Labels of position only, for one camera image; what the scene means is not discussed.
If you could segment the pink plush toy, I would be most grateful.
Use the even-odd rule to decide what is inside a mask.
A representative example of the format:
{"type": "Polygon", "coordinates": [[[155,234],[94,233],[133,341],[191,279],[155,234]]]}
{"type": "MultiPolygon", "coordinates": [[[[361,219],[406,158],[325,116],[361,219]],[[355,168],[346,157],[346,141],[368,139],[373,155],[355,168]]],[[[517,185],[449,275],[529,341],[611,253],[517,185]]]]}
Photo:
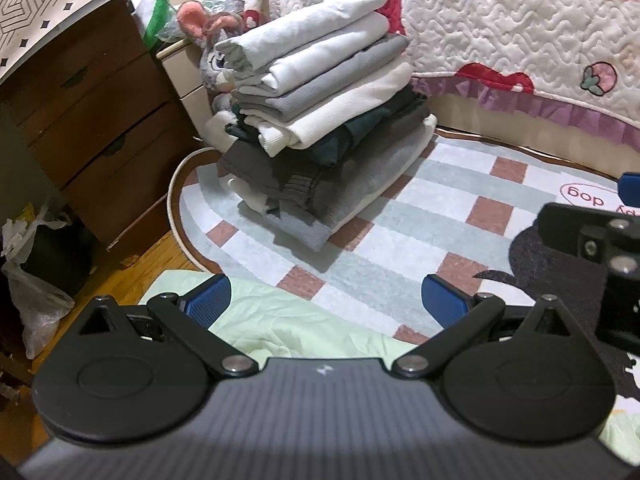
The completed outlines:
{"type": "Polygon", "coordinates": [[[244,6],[241,0],[188,0],[176,13],[184,39],[201,51],[200,74],[209,93],[213,113],[230,110],[229,93],[234,89],[231,70],[224,67],[218,42],[242,35],[244,6]]]}

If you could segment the green plastic bag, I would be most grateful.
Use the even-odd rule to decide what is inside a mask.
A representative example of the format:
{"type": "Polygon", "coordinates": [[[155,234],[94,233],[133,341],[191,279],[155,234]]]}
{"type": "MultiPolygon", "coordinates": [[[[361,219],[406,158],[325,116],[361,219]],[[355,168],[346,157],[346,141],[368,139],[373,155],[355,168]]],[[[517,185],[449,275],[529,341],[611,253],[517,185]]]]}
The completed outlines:
{"type": "Polygon", "coordinates": [[[145,26],[142,41],[148,50],[152,50],[158,43],[157,34],[163,29],[169,20],[169,0],[155,0],[151,17],[145,26]]]}

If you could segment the grey knit folded sweater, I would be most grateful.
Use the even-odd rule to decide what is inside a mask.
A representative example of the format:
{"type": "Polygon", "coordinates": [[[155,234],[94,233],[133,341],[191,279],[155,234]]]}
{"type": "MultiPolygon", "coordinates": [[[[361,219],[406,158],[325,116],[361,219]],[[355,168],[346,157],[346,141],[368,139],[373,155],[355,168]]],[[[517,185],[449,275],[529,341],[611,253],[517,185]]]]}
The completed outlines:
{"type": "Polygon", "coordinates": [[[283,96],[247,96],[239,91],[233,92],[232,96],[244,108],[262,110],[279,122],[289,122],[334,93],[396,61],[408,44],[405,36],[387,34],[372,46],[283,96]]]}

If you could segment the light green quilted mat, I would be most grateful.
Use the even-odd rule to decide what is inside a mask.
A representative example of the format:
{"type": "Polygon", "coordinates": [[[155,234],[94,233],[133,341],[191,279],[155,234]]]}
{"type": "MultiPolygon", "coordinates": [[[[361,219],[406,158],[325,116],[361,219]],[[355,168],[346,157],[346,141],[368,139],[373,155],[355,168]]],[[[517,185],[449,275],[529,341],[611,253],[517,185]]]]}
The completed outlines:
{"type": "Polygon", "coordinates": [[[269,358],[380,358],[392,364],[414,348],[280,288],[242,278],[230,284],[230,306],[207,329],[259,365],[269,358]]]}

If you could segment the clear plastic bag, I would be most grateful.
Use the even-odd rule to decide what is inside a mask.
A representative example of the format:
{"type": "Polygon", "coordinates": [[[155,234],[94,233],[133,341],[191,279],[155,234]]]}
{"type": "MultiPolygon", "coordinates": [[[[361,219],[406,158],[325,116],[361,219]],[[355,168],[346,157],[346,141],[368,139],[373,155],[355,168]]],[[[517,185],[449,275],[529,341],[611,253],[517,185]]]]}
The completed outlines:
{"type": "Polygon", "coordinates": [[[12,302],[17,308],[22,324],[26,358],[33,360],[47,347],[58,329],[58,323],[70,313],[75,301],[66,292],[37,278],[23,269],[23,264],[32,254],[37,229],[46,226],[59,230],[70,222],[58,220],[49,214],[49,205],[44,204],[35,214],[28,204],[21,217],[8,219],[2,226],[2,252],[6,259],[1,271],[9,282],[12,302]]]}

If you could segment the brown wooden dresser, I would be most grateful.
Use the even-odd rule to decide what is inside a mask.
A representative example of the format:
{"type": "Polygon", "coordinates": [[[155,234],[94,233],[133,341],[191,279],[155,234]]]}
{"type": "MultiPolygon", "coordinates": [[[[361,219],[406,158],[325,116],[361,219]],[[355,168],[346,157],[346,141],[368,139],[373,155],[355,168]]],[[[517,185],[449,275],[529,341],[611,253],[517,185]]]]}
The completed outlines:
{"type": "Polygon", "coordinates": [[[1,85],[29,154],[100,244],[131,266],[169,230],[165,200],[196,131],[125,0],[61,32],[1,85]]]}

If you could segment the grey cream folded garment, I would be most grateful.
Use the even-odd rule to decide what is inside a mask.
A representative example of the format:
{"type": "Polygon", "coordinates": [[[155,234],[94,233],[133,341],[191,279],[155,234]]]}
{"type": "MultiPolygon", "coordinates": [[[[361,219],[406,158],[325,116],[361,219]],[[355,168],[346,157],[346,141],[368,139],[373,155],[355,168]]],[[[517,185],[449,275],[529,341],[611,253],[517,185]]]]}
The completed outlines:
{"type": "Polygon", "coordinates": [[[318,252],[419,158],[430,143],[436,124],[433,114],[418,120],[407,117],[371,134],[342,166],[329,171],[329,177],[319,184],[319,191],[305,208],[269,197],[235,170],[229,185],[270,226],[318,252]]]}

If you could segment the dark grey folded sweater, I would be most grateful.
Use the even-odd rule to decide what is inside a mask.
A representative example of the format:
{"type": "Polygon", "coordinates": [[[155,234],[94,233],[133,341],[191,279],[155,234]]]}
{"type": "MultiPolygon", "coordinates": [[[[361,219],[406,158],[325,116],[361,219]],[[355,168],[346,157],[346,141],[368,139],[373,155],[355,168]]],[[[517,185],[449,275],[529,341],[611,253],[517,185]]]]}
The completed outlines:
{"type": "MultiPolygon", "coordinates": [[[[350,156],[352,152],[335,167],[342,166],[344,160],[350,156]]],[[[231,171],[220,161],[219,167],[228,171],[231,176],[231,171]]],[[[237,173],[269,197],[280,198],[305,208],[311,204],[311,200],[319,191],[319,184],[329,177],[329,171],[335,167],[320,168],[316,165],[303,165],[301,162],[294,162],[293,165],[266,162],[265,165],[248,166],[248,172],[237,173]]]]}

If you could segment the cream bedside drawer cabinet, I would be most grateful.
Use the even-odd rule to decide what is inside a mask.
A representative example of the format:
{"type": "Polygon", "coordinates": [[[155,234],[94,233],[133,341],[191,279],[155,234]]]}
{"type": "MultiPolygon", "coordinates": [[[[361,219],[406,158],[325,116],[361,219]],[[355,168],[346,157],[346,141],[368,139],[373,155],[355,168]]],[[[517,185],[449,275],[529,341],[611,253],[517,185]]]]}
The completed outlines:
{"type": "Polygon", "coordinates": [[[186,114],[198,132],[198,137],[205,144],[212,146],[207,124],[214,113],[210,106],[209,93],[200,74],[201,55],[202,51],[198,46],[181,39],[160,50],[156,58],[174,86],[186,114]]]}

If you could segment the white quilted bear bedspread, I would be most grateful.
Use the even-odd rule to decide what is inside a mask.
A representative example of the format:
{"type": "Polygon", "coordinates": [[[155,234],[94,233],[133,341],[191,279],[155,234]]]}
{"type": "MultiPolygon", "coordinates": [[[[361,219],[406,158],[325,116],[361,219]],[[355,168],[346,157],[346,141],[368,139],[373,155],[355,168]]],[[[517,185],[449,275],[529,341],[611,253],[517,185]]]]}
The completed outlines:
{"type": "MultiPolygon", "coordinates": [[[[258,25],[322,0],[243,0],[258,25]]],[[[387,0],[418,86],[639,144],[639,0],[387,0]]]]}

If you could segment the checkered cartoon floor rug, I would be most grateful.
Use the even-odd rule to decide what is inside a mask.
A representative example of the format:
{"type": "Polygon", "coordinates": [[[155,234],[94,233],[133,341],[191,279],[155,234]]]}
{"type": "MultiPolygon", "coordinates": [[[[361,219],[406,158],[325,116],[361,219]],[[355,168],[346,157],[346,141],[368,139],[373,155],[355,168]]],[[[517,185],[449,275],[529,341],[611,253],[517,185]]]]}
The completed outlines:
{"type": "Polygon", "coordinates": [[[518,244],[551,202],[626,211],[610,180],[502,146],[435,136],[380,196],[312,250],[246,206],[217,160],[210,148],[192,153],[168,194],[171,229],[199,269],[281,287],[407,342],[438,332],[421,302],[430,274],[519,306],[552,287],[590,294],[593,279],[571,280],[576,264],[561,255],[526,282],[518,244]]]}

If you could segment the black folded garment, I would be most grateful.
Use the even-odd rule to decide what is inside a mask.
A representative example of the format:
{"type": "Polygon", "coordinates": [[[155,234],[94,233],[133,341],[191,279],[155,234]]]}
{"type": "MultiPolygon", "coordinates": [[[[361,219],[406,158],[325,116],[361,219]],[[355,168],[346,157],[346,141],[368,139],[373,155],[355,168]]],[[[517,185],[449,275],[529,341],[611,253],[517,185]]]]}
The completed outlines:
{"type": "Polygon", "coordinates": [[[248,166],[265,165],[266,162],[279,162],[280,165],[301,162],[303,165],[332,168],[367,138],[378,133],[382,136],[399,136],[422,125],[424,119],[432,118],[427,100],[407,86],[385,103],[335,126],[308,148],[299,150],[286,146],[270,157],[260,144],[258,128],[248,123],[247,116],[240,109],[239,103],[232,104],[236,123],[224,127],[230,136],[235,137],[235,142],[220,160],[231,172],[248,172],[248,166]]]}

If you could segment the beige bed frame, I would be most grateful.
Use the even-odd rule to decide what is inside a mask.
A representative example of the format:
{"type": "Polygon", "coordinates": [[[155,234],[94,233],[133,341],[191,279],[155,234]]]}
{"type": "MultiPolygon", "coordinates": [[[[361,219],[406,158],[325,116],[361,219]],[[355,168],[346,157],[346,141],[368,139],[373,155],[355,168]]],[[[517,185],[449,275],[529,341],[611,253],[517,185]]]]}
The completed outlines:
{"type": "Polygon", "coordinates": [[[612,178],[639,170],[639,152],[634,148],[575,127],[563,127],[523,112],[486,110],[473,99],[452,94],[431,98],[430,107],[442,128],[530,148],[612,178]]]}

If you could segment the white folded sweatshirt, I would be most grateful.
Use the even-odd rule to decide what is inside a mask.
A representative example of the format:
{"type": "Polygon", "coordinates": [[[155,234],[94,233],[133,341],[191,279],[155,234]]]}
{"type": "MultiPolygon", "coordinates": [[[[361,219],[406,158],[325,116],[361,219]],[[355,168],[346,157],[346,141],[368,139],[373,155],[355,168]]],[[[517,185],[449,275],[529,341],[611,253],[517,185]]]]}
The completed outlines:
{"type": "Polygon", "coordinates": [[[283,96],[374,44],[389,27],[383,14],[372,12],[278,58],[261,73],[239,80],[236,86],[246,96],[283,96]]]}

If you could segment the light grey abc t-shirt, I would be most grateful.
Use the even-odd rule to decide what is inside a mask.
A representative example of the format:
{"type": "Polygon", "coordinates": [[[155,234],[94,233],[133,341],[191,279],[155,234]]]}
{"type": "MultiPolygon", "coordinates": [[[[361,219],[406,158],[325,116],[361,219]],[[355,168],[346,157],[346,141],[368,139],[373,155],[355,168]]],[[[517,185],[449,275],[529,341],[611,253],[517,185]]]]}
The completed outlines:
{"type": "Polygon", "coordinates": [[[254,72],[276,58],[356,22],[388,0],[323,0],[216,43],[226,66],[254,72]]]}

